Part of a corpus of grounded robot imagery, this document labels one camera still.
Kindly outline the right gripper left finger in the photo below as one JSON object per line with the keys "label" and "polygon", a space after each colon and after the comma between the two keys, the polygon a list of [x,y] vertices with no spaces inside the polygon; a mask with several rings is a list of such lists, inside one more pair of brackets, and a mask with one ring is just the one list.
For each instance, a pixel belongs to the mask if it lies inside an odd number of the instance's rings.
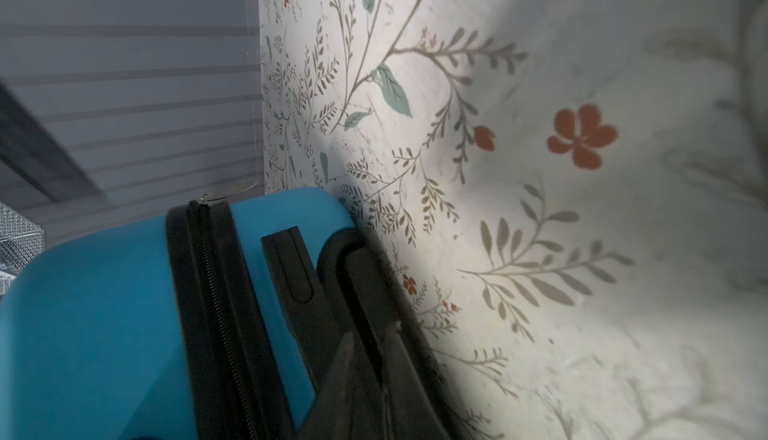
{"label": "right gripper left finger", "polygon": [[383,343],[357,351],[353,333],[344,333],[333,350],[330,365],[316,391],[314,403],[298,430],[300,439],[382,439],[382,409],[366,394],[365,379],[358,375],[360,359],[373,369],[374,396],[382,398]]}

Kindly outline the blue hard-shell suitcase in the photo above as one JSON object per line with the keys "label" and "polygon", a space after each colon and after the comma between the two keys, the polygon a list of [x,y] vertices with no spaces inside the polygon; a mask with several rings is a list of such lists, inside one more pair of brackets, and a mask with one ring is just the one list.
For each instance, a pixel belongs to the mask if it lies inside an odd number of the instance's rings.
{"label": "blue hard-shell suitcase", "polygon": [[350,214],[300,188],[190,202],[35,258],[1,303],[5,439],[300,439],[337,342],[401,338],[461,432],[402,292]]}

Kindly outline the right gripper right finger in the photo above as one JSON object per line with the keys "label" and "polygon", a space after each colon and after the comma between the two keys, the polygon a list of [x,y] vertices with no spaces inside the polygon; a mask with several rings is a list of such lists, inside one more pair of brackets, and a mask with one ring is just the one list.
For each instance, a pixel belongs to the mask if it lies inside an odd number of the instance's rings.
{"label": "right gripper right finger", "polygon": [[382,379],[390,439],[450,439],[401,338],[399,325],[384,335]]}

